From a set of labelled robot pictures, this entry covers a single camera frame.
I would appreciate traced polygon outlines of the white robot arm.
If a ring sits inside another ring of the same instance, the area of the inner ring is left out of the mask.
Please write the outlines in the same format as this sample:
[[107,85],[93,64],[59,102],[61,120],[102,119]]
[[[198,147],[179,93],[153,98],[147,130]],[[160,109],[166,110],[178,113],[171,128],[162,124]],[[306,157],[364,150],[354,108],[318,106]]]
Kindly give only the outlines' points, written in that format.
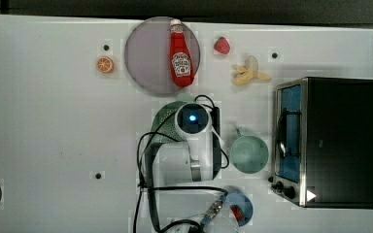
[[157,191],[183,190],[186,183],[211,181],[221,169],[218,107],[184,103],[167,120],[173,124],[177,136],[170,137],[167,143],[150,140],[144,161],[150,216],[157,232],[162,230]]

